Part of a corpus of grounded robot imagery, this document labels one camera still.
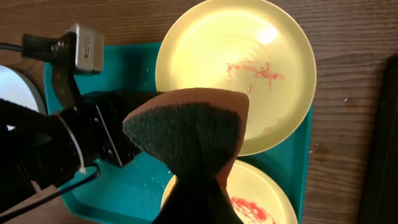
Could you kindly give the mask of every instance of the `yellow plate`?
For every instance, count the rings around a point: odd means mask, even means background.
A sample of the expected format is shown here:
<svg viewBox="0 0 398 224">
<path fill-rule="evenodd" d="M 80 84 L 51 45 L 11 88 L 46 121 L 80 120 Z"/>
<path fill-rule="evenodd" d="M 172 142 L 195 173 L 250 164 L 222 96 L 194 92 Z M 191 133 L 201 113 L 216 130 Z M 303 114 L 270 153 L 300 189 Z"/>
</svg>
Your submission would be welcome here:
<svg viewBox="0 0 398 224">
<path fill-rule="evenodd" d="M 173 176 L 167 184 L 162 205 L 175 181 Z M 292 204 L 283 190 L 268 175 L 250 164 L 235 161 L 226 189 L 236 214 L 245 224 L 297 224 Z M 246 211 L 246 216 L 239 208 Z"/>
<path fill-rule="evenodd" d="M 209 0 L 169 30 L 156 63 L 156 88 L 224 88 L 248 94 L 240 156 L 265 151 L 303 121 L 315 93 L 316 66 L 300 26 L 261 0 Z"/>
</svg>

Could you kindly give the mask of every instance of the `cable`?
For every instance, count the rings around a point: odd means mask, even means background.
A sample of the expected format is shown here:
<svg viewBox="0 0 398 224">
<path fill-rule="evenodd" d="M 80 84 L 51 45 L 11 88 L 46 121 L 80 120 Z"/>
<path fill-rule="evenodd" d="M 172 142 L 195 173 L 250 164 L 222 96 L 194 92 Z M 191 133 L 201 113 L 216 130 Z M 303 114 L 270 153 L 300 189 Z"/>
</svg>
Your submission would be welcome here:
<svg viewBox="0 0 398 224">
<path fill-rule="evenodd" d="M 0 43 L 0 49 L 22 52 L 22 46 L 15 44 Z"/>
<path fill-rule="evenodd" d="M 88 183 L 88 182 L 90 182 L 90 181 L 92 181 L 95 178 L 100 176 L 101 170 L 100 170 L 100 167 L 98 166 L 98 164 L 93 162 L 92 164 L 90 164 L 88 166 L 96 167 L 96 170 L 95 170 L 94 174 L 91 174 L 89 177 L 87 177 L 87 178 L 85 178 L 85 179 L 83 179 L 83 180 L 81 180 L 81 181 L 79 181 L 79 182 L 77 182 L 75 184 L 72 184 L 69 187 L 65 187 L 64 189 L 62 189 L 62 190 L 60 190 L 60 191 L 58 191 L 58 192 L 56 192 L 56 193 L 54 193 L 54 194 L 52 194 L 52 195 L 50 195 L 48 197 L 45 197 L 42 200 L 39 200 L 39 201 L 37 201 L 35 203 L 32 203 L 32 204 L 30 204 L 30 205 L 28 205 L 26 207 L 20 208 L 20 209 L 14 211 L 14 212 L 8 213 L 7 215 L 1 216 L 0 217 L 0 223 L 4 223 L 4 222 L 6 222 L 6 221 L 8 221 L 10 219 L 13 219 L 13 218 L 19 216 L 19 215 L 22 215 L 25 212 L 28 212 L 28 211 L 30 211 L 30 210 L 32 210 L 34 208 L 37 208 L 40 205 L 42 205 L 42 204 L 44 204 L 46 202 L 49 202 L 52 199 L 54 199 L 54 198 L 56 198 L 56 197 L 58 197 L 58 196 L 60 196 L 62 194 L 65 194 L 65 193 L 67 193 L 67 192 L 69 192 L 69 191 L 71 191 L 71 190 L 73 190 L 73 189 L 85 184 L 85 183 Z"/>
</svg>

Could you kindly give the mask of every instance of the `wood grain surface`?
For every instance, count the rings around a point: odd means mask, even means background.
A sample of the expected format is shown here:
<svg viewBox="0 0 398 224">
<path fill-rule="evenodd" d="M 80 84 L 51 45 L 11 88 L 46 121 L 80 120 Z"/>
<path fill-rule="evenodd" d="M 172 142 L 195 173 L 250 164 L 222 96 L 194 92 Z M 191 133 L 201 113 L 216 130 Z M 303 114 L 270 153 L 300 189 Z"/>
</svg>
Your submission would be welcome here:
<svg viewBox="0 0 398 224">
<path fill-rule="evenodd" d="M 160 42 L 178 17 L 199 2 L 2 0 L 0 42 L 20 44 L 23 33 L 60 37 L 74 22 L 97 27 L 107 45 Z M 302 26 L 317 60 L 303 223 L 355 223 L 383 63 L 398 50 L 398 1 L 272 2 Z M 0 51 L 0 64 L 26 74 L 44 94 L 43 63 Z M 57 198 L 9 223 L 89 221 L 72 215 Z"/>
</svg>

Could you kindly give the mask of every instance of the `tray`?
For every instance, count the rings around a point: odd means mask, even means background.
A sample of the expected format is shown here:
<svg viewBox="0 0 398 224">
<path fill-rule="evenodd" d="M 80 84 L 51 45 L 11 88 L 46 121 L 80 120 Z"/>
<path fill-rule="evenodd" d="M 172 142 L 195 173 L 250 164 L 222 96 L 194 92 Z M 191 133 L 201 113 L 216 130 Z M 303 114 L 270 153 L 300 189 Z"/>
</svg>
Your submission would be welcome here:
<svg viewBox="0 0 398 224">
<path fill-rule="evenodd" d="M 75 76 L 81 94 L 119 89 L 156 91 L 155 65 L 160 43 L 111 45 L 104 49 L 104 68 L 99 75 Z M 44 87 L 49 114 L 61 110 L 51 85 L 52 68 L 44 67 Z M 312 108 L 303 123 L 285 141 L 260 154 L 239 157 L 268 174 L 286 193 L 301 223 L 307 178 Z M 125 168 L 96 161 L 101 175 L 96 180 L 62 195 L 65 205 L 79 217 L 101 223 L 151 223 L 160 210 L 165 186 L 173 176 L 153 157 L 141 153 Z M 62 186 L 74 184 L 85 176 Z"/>
</svg>

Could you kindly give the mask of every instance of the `brown table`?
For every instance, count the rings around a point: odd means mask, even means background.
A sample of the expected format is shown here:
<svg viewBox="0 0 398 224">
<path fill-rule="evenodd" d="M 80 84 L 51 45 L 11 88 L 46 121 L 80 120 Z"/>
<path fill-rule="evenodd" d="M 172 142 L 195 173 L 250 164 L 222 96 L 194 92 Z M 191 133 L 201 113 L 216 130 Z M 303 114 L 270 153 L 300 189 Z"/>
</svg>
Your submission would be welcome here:
<svg viewBox="0 0 398 224">
<path fill-rule="evenodd" d="M 200 0 L 2 0 L 0 42 L 23 33 L 60 37 L 74 22 L 97 27 L 106 44 L 160 42 Z M 396 0 L 273 0 L 302 26 L 318 67 L 303 223 L 355 223 L 383 61 L 398 49 Z M 0 51 L 44 95 L 43 63 Z M 41 193 L 48 194 L 54 189 Z M 89 223 L 60 198 L 10 223 Z"/>
</svg>

